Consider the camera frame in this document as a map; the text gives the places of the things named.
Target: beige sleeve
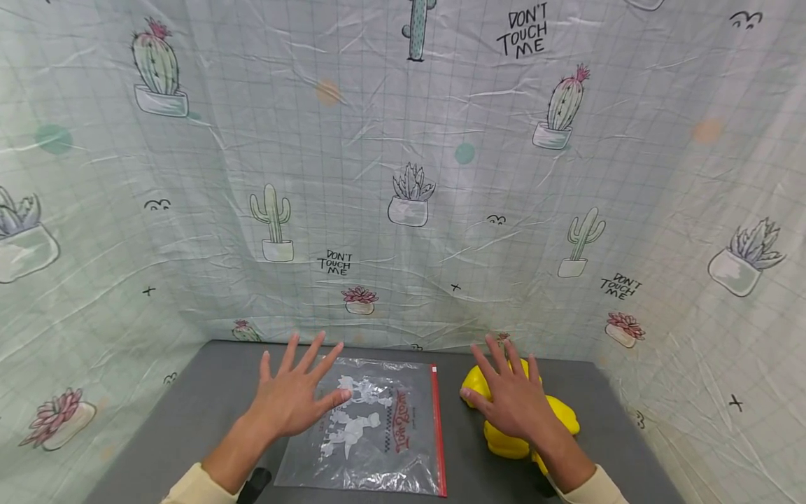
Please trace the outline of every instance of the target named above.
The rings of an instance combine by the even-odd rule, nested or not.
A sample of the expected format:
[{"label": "beige sleeve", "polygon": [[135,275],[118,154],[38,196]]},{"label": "beige sleeve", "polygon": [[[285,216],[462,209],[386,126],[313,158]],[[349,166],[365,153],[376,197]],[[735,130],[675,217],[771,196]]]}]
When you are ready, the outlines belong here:
[{"label": "beige sleeve", "polygon": [[627,504],[621,491],[601,466],[596,466],[596,472],[578,489],[563,494],[557,494],[568,504]]},{"label": "beige sleeve", "polygon": [[237,495],[230,495],[210,479],[201,464],[194,464],[171,488],[162,504],[235,504],[237,499]]}]

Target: orange dot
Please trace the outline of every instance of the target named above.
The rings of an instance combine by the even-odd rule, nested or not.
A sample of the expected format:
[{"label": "orange dot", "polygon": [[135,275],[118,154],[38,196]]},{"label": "orange dot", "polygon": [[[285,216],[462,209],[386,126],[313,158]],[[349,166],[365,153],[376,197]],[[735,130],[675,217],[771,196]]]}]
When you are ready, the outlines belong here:
[{"label": "orange dot", "polygon": [[724,127],[721,119],[705,119],[692,129],[692,140],[698,144],[713,144],[722,136]]},{"label": "orange dot", "polygon": [[322,79],[316,85],[316,98],[324,106],[333,106],[342,101],[342,94],[335,82]]}]

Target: potted cactus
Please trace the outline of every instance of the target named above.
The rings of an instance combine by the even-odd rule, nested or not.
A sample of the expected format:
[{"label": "potted cactus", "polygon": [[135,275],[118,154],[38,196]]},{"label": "potted cactus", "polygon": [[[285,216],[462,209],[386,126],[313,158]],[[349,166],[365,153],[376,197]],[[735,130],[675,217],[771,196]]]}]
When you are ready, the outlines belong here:
[{"label": "potted cactus", "polygon": [[14,204],[0,186],[0,284],[11,283],[51,264],[59,245],[39,221],[36,194]]},{"label": "potted cactus", "polygon": [[81,389],[67,388],[37,408],[36,419],[28,426],[33,432],[19,446],[33,443],[46,452],[58,450],[92,422],[95,412],[95,406],[81,400]]},{"label": "potted cactus", "polygon": [[772,250],[778,231],[769,218],[759,221],[753,231],[739,227],[730,245],[708,263],[708,274],[731,294],[744,298],[753,291],[762,271],[786,258]]},{"label": "potted cactus", "polygon": [[375,311],[373,304],[378,300],[377,294],[365,289],[361,285],[351,287],[350,289],[343,290],[344,307],[347,311],[356,315],[369,315]]},{"label": "potted cactus", "polygon": [[565,148],[571,138],[571,122],[580,109],[585,92],[582,82],[591,73],[584,65],[576,67],[576,75],[565,78],[555,87],[549,101],[546,122],[538,123],[532,143],[538,147],[559,150]]},{"label": "potted cactus", "polygon": [[179,90],[179,65],[173,48],[165,41],[171,32],[152,18],[149,30],[135,33],[131,52],[143,84],[135,84],[140,110],[168,117],[187,117],[188,95]]},{"label": "potted cactus", "polygon": [[641,329],[641,324],[638,323],[634,316],[621,312],[611,312],[609,315],[607,326],[604,327],[604,332],[608,336],[627,348],[634,347],[636,341],[644,340],[646,332]]},{"label": "potted cactus", "polygon": [[268,240],[263,240],[263,257],[270,262],[288,262],[294,259],[294,242],[283,240],[283,231],[280,227],[291,218],[291,204],[283,198],[277,205],[277,192],[274,185],[266,184],[263,189],[263,205],[266,211],[260,209],[257,196],[249,197],[249,206],[252,216],[262,223],[268,224]]},{"label": "potted cactus", "polygon": [[409,39],[409,60],[422,61],[422,46],[426,43],[428,11],[437,0],[411,0],[411,21],[403,26],[403,36]]},{"label": "potted cactus", "polygon": [[257,331],[255,331],[246,320],[235,321],[235,329],[232,330],[232,337],[238,341],[263,341],[257,334]]},{"label": "potted cactus", "polygon": [[561,278],[578,277],[585,270],[585,265],[588,263],[587,259],[582,259],[582,251],[585,245],[591,244],[602,236],[605,230],[605,221],[601,220],[596,223],[596,217],[599,215],[599,209],[595,206],[585,215],[585,220],[580,225],[580,218],[574,217],[571,226],[568,228],[568,241],[574,244],[574,249],[571,251],[571,257],[563,259],[559,265],[557,276]]},{"label": "potted cactus", "polygon": [[408,163],[397,175],[392,175],[395,196],[389,203],[387,215],[395,224],[422,227],[428,222],[428,198],[436,184],[425,178],[422,168]]}]

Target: clear plastic bag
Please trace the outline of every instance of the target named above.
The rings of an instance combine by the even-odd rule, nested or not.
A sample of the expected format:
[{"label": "clear plastic bag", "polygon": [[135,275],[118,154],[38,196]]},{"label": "clear plastic bag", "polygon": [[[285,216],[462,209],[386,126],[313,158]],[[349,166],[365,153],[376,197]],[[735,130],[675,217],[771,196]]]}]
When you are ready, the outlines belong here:
[{"label": "clear plastic bag", "polygon": [[275,485],[446,497],[437,368],[336,360],[317,388],[352,399],[289,440]]}]

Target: colored dot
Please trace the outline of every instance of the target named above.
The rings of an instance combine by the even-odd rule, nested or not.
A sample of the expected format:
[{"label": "colored dot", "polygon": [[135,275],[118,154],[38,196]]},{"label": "colored dot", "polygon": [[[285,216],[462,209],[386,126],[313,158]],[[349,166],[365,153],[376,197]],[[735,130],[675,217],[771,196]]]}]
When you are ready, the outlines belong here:
[{"label": "colored dot", "polygon": [[692,129],[692,140],[698,144],[713,144],[722,136],[721,119],[706,119]]},{"label": "colored dot", "polygon": [[34,133],[34,141],[43,151],[55,156],[73,148],[73,135],[58,124],[45,124]]},{"label": "colored dot", "polygon": [[467,163],[471,162],[474,157],[476,157],[476,148],[472,146],[472,144],[461,144],[456,148],[456,153],[454,154],[456,158],[456,162],[460,165],[466,165]]},{"label": "colored dot", "polygon": [[324,106],[333,106],[342,101],[342,93],[335,82],[322,79],[316,85],[316,98]]}]

